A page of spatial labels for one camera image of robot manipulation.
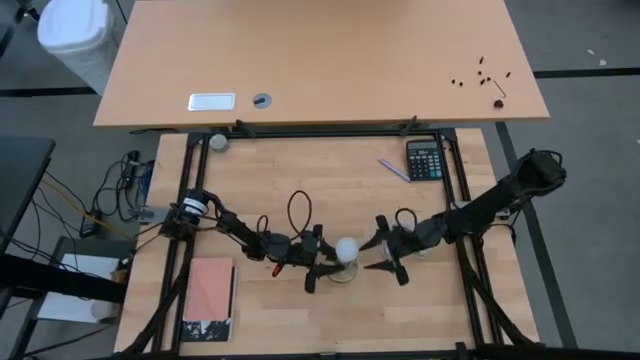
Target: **floor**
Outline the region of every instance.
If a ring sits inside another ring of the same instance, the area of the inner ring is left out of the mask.
[[[34,1],[41,9],[45,1]],[[634,0],[506,0],[534,70],[640,66],[640,2]],[[128,16],[133,0],[120,0]],[[118,8],[116,37],[124,31]],[[12,0],[0,0],[0,33],[15,11]],[[0,59],[0,89],[83,86],[74,74],[37,44],[36,26],[26,19]],[[638,77],[541,80],[552,120],[510,124],[519,154],[531,147],[564,154],[566,185],[535,206],[547,247],[582,348],[640,352],[637,259],[640,257],[640,93]],[[143,159],[155,155],[158,135],[130,135],[124,130],[91,126],[100,99],[95,95],[0,98],[0,133],[52,137],[57,141],[50,172],[81,198],[90,199],[107,166],[126,151]],[[506,162],[491,124],[482,126],[497,176]],[[72,224],[79,217],[54,195],[51,203]],[[42,203],[38,196],[36,201]],[[36,220],[30,208],[16,238],[35,244]],[[41,214],[42,244],[51,251],[63,234],[59,223]],[[114,224],[135,233],[135,225]],[[517,251],[542,340],[559,345],[559,337],[533,256],[526,226],[517,225]],[[12,253],[20,252],[12,248]],[[0,321],[0,359],[14,342],[10,323],[20,321],[28,306],[18,305]],[[93,325],[43,322],[30,349],[96,329]],[[82,342],[48,352],[42,359],[86,359],[107,356],[115,328]]]

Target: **pink notebook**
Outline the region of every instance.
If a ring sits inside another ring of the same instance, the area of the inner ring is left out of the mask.
[[[182,341],[229,341],[235,293],[232,258],[191,260]]]

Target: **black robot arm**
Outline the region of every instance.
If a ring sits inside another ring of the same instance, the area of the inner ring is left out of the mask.
[[[395,273],[398,283],[405,285],[409,278],[400,263],[402,257],[434,247],[443,238],[451,244],[465,235],[481,234],[494,221],[496,213],[521,206],[534,196],[549,194],[562,186],[566,177],[567,172],[562,168],[562,157],[558,153],[532,149],[496,186],[463,208],[448,210],[417,223],[412,231],[399,224],[389,228],[386,218],[379,215],[376,217],[376,235],[361,250],[382,244],[387,247],[388,259],[365,268]]]
[[[208,215],[210,204],[213,205],[213,216]],[[201,219],[213,220],[216,225],[201,228]],[[192,236],[195,232],[207,230],[228,235],[240,245],[242,252],[251,260],[262,261],[266,257],[277,263],[273,269],[273,277],[278,276],[285,265],[308,268],[305,279],[305,290],[308,293],[315,291],[316,279],[344,270],[344,266],[336,262],[335,249],[324,241],[322,225],[315,225],[313,231],[302,230],[299,234],[300,241],[292,243],[288,236],[272,233],[266,228],[263,231],[251,230],[240,221],[236,213],[224,206],[218,196],[203,189],[190,189],[182,204],[171,204],[171,210],[160,227],[160,234],[180,240]],[[324,255],[331,263],[318,264],[318,254]]]

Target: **yellow wire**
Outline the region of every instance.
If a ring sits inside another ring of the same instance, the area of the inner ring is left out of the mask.
[[[69,199],[69,197],[67,196],[67,194],[65,194],[62,190],[60,190],[58,187],[56,187],[55,185],[51,184],[50,182],[48,182],[45,179],[42,179],[42,183],[47,185],[48,187],[50,187],[53,191],[57,192],[58,195],[62,196],[62,199],[71,206],[71,208],[73,210],[75,210],[77,213],[79,213],[80,215],[90,219],[91,221],[93,221],[96,224],[100,224],[102,225],[105,229],[107,230],[111,230],[112,232],[124,237],[127,240],[133,240],[129,235],[125,234],[123,231],[119,230],[118,228],[116,228],[113,225],[109,225],[103,221],[100,221],[98,219],[96,219],[95,217],[91,216],[90,214],[87,214],[84,212],[84,210],[80,209],[79,207],[76,206],[76,204],[73,203],[73,201],[71,201],[71,199]]]

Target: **white paper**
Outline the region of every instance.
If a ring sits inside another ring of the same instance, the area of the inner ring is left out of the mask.
[[[73,254],[65,254],[62,263],[69,266],[76,266]],[[105,279],[111,278],[111,272],[118,267],[118,259],[99,256],[78,255],[78,269],[82,272],[98,275]],[[81,300],[75,296],[62,295],[50,292],[47,294],[38,318],[54,319],[66,321],[78,321],[86,323],[97,323],[91,313],[91,307],[96,300]]]

